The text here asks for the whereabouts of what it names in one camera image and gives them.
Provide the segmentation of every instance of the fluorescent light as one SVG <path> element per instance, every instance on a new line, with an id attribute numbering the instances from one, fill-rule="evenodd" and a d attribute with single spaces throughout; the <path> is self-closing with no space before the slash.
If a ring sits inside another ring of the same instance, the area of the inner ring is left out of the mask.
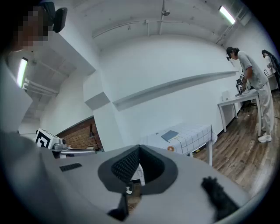
<path id="1" fill-rule="evenodd" d="M 219 11 L 224 14 L 224 16 L 231 22 L 231 24 L 235 23 L 235 19 L 229 14 L 229 12 L 223 7 L 221 6 L 219 8 Z"/>
<path id="2" fill-rule="evenodd" d="M 21 64 L 19 65 L 18 73 L 17 73 L 17 84 L 21 88 L 22 86 L 22 80 L 23 80 L 23 75 L 25 73 L 25 68 L 27 65 L 28 60 L 26 58 L 21 59 Z"/>

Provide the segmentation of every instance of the gray book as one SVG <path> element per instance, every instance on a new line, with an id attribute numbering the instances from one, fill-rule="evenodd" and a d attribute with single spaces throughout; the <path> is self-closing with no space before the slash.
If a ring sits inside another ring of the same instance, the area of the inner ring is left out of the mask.
<path id="1" fill-rule="evenodd" d="M 168 131 L 167 133 L 165 133 L 164 135 L 162 135 L 161 137 L 169 142 L 172 138 L 174 138 L 176 135 L 178 135 L 179 133 L 178 132 L 175 132 L 175 131 Z"/>

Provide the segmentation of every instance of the person in black clothing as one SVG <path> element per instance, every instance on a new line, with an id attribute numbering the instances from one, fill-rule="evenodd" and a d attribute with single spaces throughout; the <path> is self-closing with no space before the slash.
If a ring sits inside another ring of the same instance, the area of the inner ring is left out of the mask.
<path id="1" fill-rule="evenodd" d="M 278 90 L 280 94 L 280 64 L 278 63 L 278 60 L 276 57 L 268 52 L 267 50 L 262 50 L 263 58 L 267 60 L 267 67 L 271 69 L 272 73 L 274 73 L 277 84 L 278 84 Z"/>

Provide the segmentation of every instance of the white ceiling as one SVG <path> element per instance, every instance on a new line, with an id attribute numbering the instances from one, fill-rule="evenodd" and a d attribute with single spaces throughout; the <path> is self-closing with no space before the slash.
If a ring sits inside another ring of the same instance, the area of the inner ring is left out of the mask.
<path id="1" fill-rule="evenodd" d="M 22 57 L 28 59 L 28 64 L 24 73 L 24 80 L 27 78 L 30 81 L 36 82 L 55 91 L 59 91 L 61 84 L 73 71 L 76 70 L 76 67 L 73 64 L 66 61 L 61 55 L 45 45 L 40 48 L 13 52 L 9 55 L 8 66 L 15 78 L 18 75 L 18 68 Z M 54 72 L 38 62 L 34 63 L 32 61 L 33 59 L 43 62 L 58 72 Z M 26 112 L 24 119 L 39 120 L 51 97 L 30 92 L 29 90 L 27 90 L 27 94 L 32 98 L 33 103 Z"/>
<path id="2" fill-rule="evenodd" d="M 107 29 L 128 22 L 139 21 L 110 30 L 94 38 L 103 50 L 128 39 L 147 36 L 146 19 L 160 20 L 162 0 L 72 0 L 72 6 L 83 24 L 95 36 Z M 230 22 L 219 12 L 225 6 L 233 16 L 243 6 L 239 0 L 166 0 L 170 15 L 164 23 L 162 34 L 190 35 L 216 42 Z M 159 34 L 159 22 L 149 24 L 150 35 Z"/>

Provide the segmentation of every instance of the brick wall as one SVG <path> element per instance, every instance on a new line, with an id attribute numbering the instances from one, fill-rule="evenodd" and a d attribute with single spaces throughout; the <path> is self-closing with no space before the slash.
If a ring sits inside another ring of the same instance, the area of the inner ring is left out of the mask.
<path id="1" fill-rule="evenodd" d="M 92 132 L 95 135 L 95 139 L 89 138 L 89 132 L 90 132 L 90 125 L 92 124 Z M 76 126 L 60 133 L 57 135 L 59 138 L 64 138 L 66 140 L 66 144 L 71 146 L 72 148 L 81 148 L 85 149 L 86 147 L 92 147 L 94 146 L 94 149 L 96 150 L 99 146 L 99 149 L 103 148 L 97 129 L 95 125 L 94 118 L 90 118 L 80 124 L 77 124 Z"/>

